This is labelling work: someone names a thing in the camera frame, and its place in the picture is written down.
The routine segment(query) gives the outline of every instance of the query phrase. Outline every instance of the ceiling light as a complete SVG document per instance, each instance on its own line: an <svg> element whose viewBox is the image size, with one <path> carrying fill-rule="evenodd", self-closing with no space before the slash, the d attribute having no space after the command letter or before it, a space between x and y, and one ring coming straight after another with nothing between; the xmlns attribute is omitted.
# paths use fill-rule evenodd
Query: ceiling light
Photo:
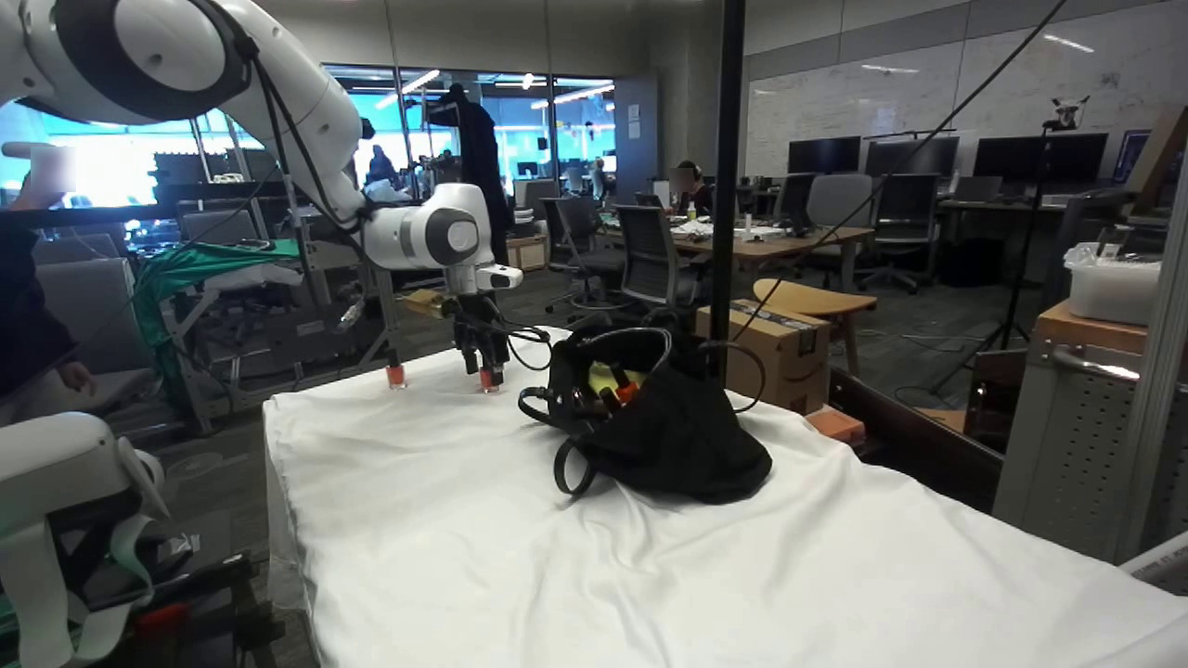
<svg viewBox="0 0 1188 668"><path fill-rule="evenodd" d="M403 94L409 96L409 94L425 89L425 87L426 87L426 83L434 83L434 77L442 77L442 71L426 71L426 75L419 75L419 77L405 83L405 89L403 89Z"/></svg>
<svg viewBox="0 0 1188 668"><path fill-rule="evenodd" d="M915 77L915 75L922 75L916 68L886 68L886 62L863 62L863 71L893 75L893 77Z"/></svg>
<svg viewBox="0 0 1188 668"><path fill-rule="evenodd" d="M1073 51L1094 51L1093 45L1079 45L1079 40L1071 40L1071 36L1058 36L1058 35L1044 35L1049 45L1062 45L1062 47L1073 47Z"/></svg>
<svg viewBox="0 0 1188 668"><path fill-rule="evenodd" d="M614 94L614 89L615 89L615 87L606 83L606 87L594 87L594 89L563 94L563 96L558 96L555 106L561 107L561 106L577 106L577 101L601 96L601 94Z"/></svg>

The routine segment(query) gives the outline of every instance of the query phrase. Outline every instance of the black handbag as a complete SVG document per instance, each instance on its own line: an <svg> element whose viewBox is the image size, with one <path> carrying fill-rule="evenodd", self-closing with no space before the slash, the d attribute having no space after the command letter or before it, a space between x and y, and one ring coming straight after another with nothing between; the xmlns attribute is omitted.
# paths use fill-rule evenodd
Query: black handbag
<svg viewBox="0 0 1188 668"><path fill-rule="evenodd" d="M567 433L555 480L572 496L610 474L638 493L726 505L773 473L709 378L705 346L677 329L577 329L555 346L549 385L524 391L520 409Z"/></svg>

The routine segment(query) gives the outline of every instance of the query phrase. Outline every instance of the white robotic arm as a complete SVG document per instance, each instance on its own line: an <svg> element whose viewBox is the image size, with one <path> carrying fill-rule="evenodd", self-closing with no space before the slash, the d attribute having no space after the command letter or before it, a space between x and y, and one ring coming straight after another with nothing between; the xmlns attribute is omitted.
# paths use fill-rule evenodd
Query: white robotic arm
<svg viewBox="0 0 1188 668"><path fill-rule="evenodd" d="M462 295L520 281L493 268L474 185L438 185L425 207L367 206L348 179L360 141L348 96L252 0L0 0L0 57L0 106L98 124L223 107L378 268L442 268Z"/></svg>

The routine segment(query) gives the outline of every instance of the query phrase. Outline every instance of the white tablecloth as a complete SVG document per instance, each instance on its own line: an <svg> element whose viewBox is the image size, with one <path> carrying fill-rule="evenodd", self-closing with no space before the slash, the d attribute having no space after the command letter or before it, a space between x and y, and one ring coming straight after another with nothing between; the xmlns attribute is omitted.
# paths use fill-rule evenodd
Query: white tablecloth
<svg viewBox="0 0 1188 668"><path fill-rule="evenodd" d="M1188 665L1186 600L867 469L790 412L747 417L778 461L754 501L614 485L567 505L561 437L515 412L526 373L500 393L474 393L458 352L409 374L266 405L322 665Z"/></svg>

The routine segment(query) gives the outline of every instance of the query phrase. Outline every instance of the small red object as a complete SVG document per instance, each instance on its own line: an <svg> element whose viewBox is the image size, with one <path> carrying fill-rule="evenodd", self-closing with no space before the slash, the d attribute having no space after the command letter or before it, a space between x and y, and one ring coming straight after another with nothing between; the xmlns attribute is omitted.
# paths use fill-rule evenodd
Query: small red object
<svg viewBox="0 0 1188 668"><path fill-rule="evenodd" d="M405 385L405 363L386 367L386 385Z"/></svg>
<svg viewBox="0 0 1188 668"><path fill-rule="evenodd" d="M629 409L636 401L636 393L638 393L638 385L619 385L615 391L619 409Z"/></svg>
<svg viewBox="0 0 1188 668"><path fill-rule="evenodd" d="M490 391L493 391L493 373L482 367L482 373L478 373L478 393L490 393Z"/></svg>
<svg viewBox="0 0 1188 668"><path fill-rule="evenodd" d="M863 445L867 442L867 423L826 405L822 412L807 417L822 433L847 442L847 445Z"/></svg>
<svg viewBox="0 0 1188 668"><path fill-rule="evenodd" d="M155 635L169 629L184 629L190 619L185 605L164 605L164 608L150 608L144 618L139 618L134 633L139 635Z"/></svg>

